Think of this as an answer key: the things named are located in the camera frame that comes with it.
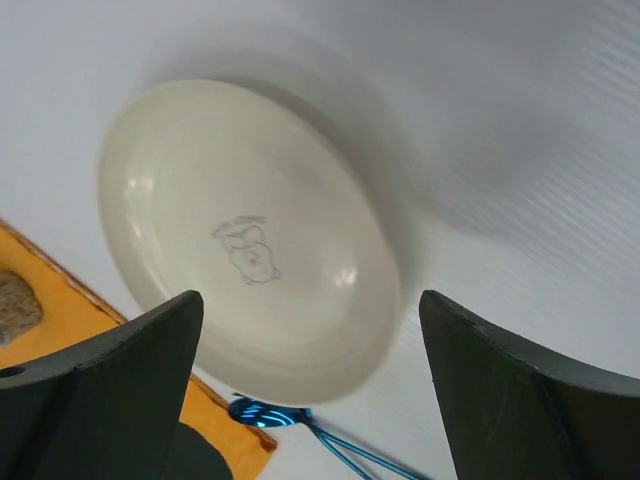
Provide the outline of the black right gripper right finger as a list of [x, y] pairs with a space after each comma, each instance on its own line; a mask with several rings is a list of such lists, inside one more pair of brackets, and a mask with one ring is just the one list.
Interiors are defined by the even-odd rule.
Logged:
[[419, 317], [458, 478], [638, 478], [638, 379], [536, 344], [434, 290]]

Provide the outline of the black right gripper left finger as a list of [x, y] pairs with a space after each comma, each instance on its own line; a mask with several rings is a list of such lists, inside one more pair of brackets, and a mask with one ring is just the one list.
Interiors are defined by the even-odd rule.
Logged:
[[186, 291], [114, 329], [1, 371], [4, 479], [227, 479], [180, 422], [203, 322]]

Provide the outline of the orange Mickey Mouse placemat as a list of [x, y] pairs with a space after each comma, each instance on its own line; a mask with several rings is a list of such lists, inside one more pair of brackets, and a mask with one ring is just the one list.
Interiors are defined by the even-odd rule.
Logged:
[[[35, 327], [1, 348], [3, 368], [54, 353], [125, 322], [119, 312], [6, 223], [1, 224], [1, 269], [21, 276], [43, 309]], [[226, 401], [192, 375], [180, 421], [222, 454], [234, 479], [256, 479], [277, 442], [233, 422], [227, 407]]]

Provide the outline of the cream round plate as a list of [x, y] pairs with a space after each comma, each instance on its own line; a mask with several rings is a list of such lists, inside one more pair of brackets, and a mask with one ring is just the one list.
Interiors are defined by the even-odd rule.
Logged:
[[214, 80], [161, 83], [100, 152], [105, 242], [150, 309], [199, 292], [195, 363], [232, 390], [308, 406], [361, 389], [396, 336], [400, 274], [342, 154], [280, 103]]

